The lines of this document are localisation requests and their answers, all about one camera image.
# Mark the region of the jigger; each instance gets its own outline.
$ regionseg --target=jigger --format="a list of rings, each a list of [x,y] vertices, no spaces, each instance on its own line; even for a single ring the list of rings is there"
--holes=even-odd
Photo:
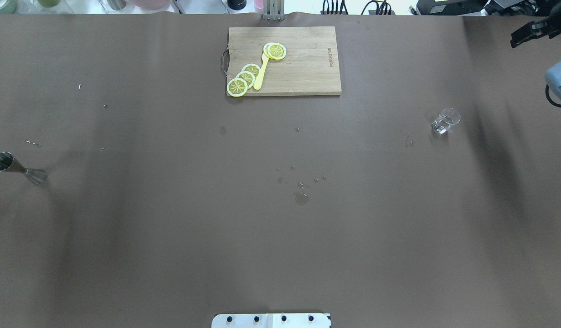
[[[0,153],[0,172],[19,172],[24,174],[29,181],[38,185],[47,178],[44,170],[26,169],[9,152]]]

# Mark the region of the black box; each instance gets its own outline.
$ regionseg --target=black box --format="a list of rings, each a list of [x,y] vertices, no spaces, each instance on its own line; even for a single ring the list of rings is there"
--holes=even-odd
[[[418,0],[422,15],[457,16],[480,12],[487,0]]]

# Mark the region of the white bracket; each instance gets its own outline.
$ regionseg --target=white bracket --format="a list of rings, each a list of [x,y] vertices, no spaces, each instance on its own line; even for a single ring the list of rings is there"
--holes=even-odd
[[[211,328],[331,328],[328,313],[220,314]]]
[[[264,0],[264,13],[262,17],[265,21],[283,21],[284,0]]]

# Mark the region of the white metal plate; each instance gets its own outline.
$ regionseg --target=white metal plate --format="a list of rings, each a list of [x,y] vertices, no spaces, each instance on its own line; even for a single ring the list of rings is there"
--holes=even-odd
[[[220,314],[211,328],[330,328],[330,318],[328,313]]]

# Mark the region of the metal bracket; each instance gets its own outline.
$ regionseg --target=metal bracket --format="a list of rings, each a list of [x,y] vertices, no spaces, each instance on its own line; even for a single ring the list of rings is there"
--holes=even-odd
[[[284,0],[264,0],[264,13],[262,17],[265,21],[283,21]]]

